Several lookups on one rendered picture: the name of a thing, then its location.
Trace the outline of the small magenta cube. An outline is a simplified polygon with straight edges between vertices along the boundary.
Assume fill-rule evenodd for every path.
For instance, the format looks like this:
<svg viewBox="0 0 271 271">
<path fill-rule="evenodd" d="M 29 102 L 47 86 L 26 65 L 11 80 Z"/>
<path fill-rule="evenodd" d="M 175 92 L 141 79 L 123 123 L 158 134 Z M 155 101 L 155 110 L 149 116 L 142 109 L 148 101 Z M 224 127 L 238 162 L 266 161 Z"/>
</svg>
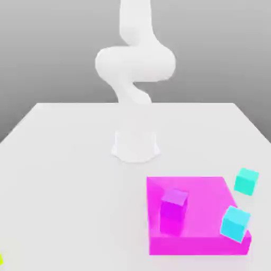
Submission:
<svg viewBox="0 0 271 271">
<path fill-rule="evenodd" d="M 188 192 L 168 189 L 161 198 L 160 231 L 174 236 L 180 235 L 188 204 Z"/>
</svg>

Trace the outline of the small turquoise cube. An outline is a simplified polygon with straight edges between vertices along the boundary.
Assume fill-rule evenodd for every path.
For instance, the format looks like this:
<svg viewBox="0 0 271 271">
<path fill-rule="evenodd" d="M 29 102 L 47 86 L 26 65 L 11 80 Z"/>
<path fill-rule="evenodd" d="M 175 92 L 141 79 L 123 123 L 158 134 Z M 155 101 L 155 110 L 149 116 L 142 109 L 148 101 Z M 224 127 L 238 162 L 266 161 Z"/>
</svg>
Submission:
<svg viewBox="0 0 271 271">
<path fill-rule="evenodd" d="M 242 194 L 252 196 L 258 177 L 258 172 L 246 168 L 241 168 L 236 175 L 234 190 Z"/>
</svg>

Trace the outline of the small cyan cube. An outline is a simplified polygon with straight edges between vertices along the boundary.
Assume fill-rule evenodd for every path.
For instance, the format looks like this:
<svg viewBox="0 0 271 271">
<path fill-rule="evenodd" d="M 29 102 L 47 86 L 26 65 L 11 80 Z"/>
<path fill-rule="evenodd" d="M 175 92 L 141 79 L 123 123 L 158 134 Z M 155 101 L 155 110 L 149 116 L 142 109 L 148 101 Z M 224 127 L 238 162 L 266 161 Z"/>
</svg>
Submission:
<svg viewBox="0 0 271 271">
<path fill-rule="evenodd" d="M 250 213 L 230 205 L 222 218 L 220 234 L 242 243 L 250 217 Z"/>
</svg>

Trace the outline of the large magenta box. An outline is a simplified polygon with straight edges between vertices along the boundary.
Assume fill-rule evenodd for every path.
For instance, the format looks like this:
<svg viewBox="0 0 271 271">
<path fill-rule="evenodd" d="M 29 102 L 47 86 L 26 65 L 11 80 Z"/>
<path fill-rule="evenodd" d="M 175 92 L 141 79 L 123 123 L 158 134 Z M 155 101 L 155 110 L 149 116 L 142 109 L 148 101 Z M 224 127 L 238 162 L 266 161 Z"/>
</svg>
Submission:
<svg viewBox="0 0 271 271">
<path fill-rule="evenodd" d="M 166 190 L 188 192 L 180 235 L 160 231 L 161 198 Z M 220 234 L 222 218 L 230 205 L 237 207 L 223 177 L 147 177 L 150 255 L 246 255 L 251 234 L 242 243 Z"/>
</svg>

